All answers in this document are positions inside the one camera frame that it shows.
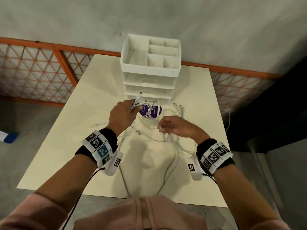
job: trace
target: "wall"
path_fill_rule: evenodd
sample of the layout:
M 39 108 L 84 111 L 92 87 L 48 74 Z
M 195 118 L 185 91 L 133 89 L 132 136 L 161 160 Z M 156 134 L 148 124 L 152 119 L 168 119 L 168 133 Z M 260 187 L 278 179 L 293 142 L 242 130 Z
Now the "wall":
M 307 0 L 1 0 L 0 36 L 121 51 L 178 38 L 182 60 L 286 73 L 305 54 Z
M 293 230 L 306 229 L 307 139 L 269 151 L 266 159 L 282 199 L 282 218 Z

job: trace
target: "pink sleeve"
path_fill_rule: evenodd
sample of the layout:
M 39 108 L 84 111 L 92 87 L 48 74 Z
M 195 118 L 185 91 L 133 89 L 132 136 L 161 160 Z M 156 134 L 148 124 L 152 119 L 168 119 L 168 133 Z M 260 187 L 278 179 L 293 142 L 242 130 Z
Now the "pink sleeve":
M 288 225 L 282 220 L 268 220 L 256 224 L 251 230 L 290 230 Z
M 67 213 L 48 198 L 30 194 L 13 212 L 0 221 L 0 230 L 57 230 Z

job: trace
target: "jacket zipper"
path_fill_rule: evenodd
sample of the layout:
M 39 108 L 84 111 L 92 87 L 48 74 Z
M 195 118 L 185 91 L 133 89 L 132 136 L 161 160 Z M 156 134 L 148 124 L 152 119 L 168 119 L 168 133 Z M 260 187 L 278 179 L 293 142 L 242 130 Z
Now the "jacket zipper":
M 151 224 L 148 216 L 148 208 L 144 197 L 140 197 L 141 214 L 142 214 L 142 228 L 143 230 L 151 230 Z

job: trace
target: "table top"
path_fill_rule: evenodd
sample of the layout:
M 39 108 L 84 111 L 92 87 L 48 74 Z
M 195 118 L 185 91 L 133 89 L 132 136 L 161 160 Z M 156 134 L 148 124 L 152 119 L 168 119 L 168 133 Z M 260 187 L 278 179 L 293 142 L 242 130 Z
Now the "table top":
M 42 185 L 74 156 L 82 139 L 106 124 L 95 128 L 90 126 L 108 122 L 110 110 L 124 99 L 120 58 L 96 54 L 17 188 L 35 190 Z M 228 146 L 209 69 L 182 66 L 173 101 L 184 106 L 185 119 Z M 162 106 L 162 110 L 164 115 L 176 112 L 173 106 Z M 139 117 L 133 127 L 151 138 L 163 140 L 157 129 L 150 130 L 144 126 L 146 124 L 154 128 Z M 176 156 L 171 143 L 153 141 L 145 135 L 138 135 L 131 127 L 127 129 L 126 134 L 129 133 L 121 146 L 124 153 L 121 168 L 132 196 L 156 194 L 175 155 L 167 174 L 175 169 L 160 193 L 177 203 L 227 207 L 220 190 L 210 178 L 203 177 L 201 181 L 191 178 L 185 162 L 186 153 Z M 196 151 L 196 144 L 191 139 L 180 138 L 179 143 L 187 150 Z M 114 176 L 97 173 L 83 194 L 128 197 L 119 170 Z

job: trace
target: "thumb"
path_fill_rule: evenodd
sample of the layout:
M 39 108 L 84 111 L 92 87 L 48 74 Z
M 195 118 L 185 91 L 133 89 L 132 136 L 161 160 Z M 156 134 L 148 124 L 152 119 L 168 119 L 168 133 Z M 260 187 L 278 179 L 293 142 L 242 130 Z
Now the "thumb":
M 143 109 L 143 106 L 142 105 L 140 105 L 140 106 L 137 106 L 137 107 L 135 107 L 133 110 L 132 110 L 132 113 L 134 114 L 134 115 L 136 115 L 140 110 L 142 110 Z
M 171 134 L 171 133 L 174 133 L 174 128 L 172 128 L 172 127 L 163 127 L 163 128 L 159 129 L 159 132 Z

